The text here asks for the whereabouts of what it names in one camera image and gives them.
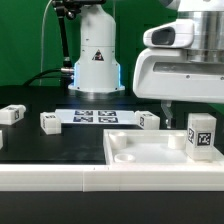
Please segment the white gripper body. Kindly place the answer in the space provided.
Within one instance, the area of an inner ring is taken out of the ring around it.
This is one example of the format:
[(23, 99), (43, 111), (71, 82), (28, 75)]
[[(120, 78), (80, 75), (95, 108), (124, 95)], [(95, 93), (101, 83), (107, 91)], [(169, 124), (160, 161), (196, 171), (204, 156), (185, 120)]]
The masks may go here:
[(180, 49), (145, 49), (133, 91), (139, 98), (224, 104), (224, 64), (188, 62)]

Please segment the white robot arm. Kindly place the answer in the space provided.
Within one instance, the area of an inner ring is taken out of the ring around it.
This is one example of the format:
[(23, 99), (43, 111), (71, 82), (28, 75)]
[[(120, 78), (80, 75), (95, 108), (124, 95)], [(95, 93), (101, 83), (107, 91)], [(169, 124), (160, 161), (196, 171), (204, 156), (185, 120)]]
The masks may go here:
[[(159, 0), (175, 21), (147, 30), (136, 61), (133, 91), (169, 103), (224, 103), (224, 0)], [(83, 10), (81, 52), (70, 89), (93, 98), (121, 90), (115, 24), (100, 7)]]

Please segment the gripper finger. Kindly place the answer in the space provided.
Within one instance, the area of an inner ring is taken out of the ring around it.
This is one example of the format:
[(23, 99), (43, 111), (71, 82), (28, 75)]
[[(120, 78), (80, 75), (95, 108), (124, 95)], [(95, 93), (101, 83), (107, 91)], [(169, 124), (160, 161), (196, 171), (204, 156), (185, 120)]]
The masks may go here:
[(172, 121), (173, 121), (173, 113), (171, 110), (172, 102), (169, 100), (162, 100), (161, 101), (161, 108), (166, 116), (166, 125), (168, 129), (172, 128)]

